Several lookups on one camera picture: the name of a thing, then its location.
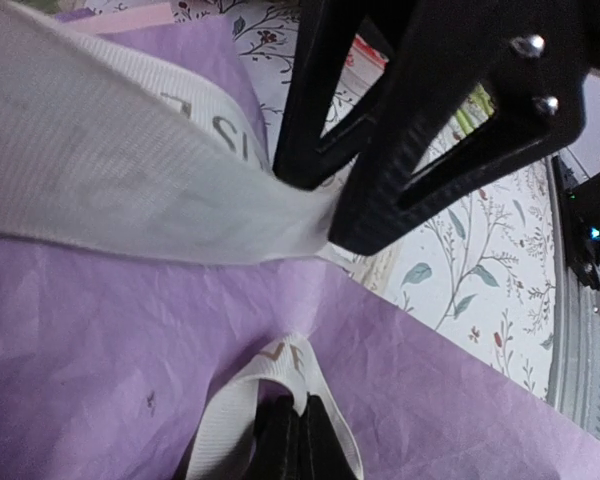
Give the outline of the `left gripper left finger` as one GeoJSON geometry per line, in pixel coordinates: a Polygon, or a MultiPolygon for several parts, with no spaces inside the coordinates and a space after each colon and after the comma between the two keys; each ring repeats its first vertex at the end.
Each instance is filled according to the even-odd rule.
{"type": "Polygon", "coordinates": [[[300,416],[290,396],[258,405],[254,425],[255,448],[244,480],[299,479],[300,416]]]}

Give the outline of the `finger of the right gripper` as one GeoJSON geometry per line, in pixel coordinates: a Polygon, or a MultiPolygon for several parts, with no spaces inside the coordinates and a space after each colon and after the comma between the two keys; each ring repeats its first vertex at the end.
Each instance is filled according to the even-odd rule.
{"type": "Polygon", "coordinates": [[[360,30],[373,30],[393,58],[423,1],[302,1],[295,60],[274,158],[284,183],[314,190],[365,149],[374,133],[388,79],[324,131],[345,59],[360,30]]]}
{"type": "Polygon", "coordinates": [[[332,243],[372,255],[578,139],[600,1],[419,1],[382,76],[332,243]]]}

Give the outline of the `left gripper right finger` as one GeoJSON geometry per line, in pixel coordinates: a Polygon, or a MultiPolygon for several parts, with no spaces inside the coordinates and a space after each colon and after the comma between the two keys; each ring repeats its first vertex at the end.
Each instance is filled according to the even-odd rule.
{"type": "Polygon", "coordinates": [[[311,395],[299,423],[299,478],[350,480],[355,475],[319,396],[311,395]]]}

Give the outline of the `pink wrapping paper sheet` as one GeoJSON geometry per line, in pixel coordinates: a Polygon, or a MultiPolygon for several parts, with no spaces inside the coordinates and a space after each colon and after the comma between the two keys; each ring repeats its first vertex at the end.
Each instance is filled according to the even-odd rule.
{"type": "Polygon", "coordinates": [[[350,279],[581,131],[600,8],[305,1],[273,158],[202,72],[0,1],[0,479],[600,479],[600,442],[350,279]]]}

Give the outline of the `white printed ribbon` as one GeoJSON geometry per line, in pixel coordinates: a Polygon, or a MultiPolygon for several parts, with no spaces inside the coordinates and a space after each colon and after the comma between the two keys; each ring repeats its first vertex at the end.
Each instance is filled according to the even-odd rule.
{"type": "Polygon", "coordinates": [[[203,75],[0,1],[0,479],[241,479],[311,395],[362,478],[333,209],[203,75]]]}

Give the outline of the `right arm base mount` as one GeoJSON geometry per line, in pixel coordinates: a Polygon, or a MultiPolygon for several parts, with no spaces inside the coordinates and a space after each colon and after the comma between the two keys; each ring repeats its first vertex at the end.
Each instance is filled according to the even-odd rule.
{"type": "Polygon", "coordinates": [[[582,182],[565,162],[551,159],[568,267],[583,285],[600,291],[600,172],[582,182]]]}

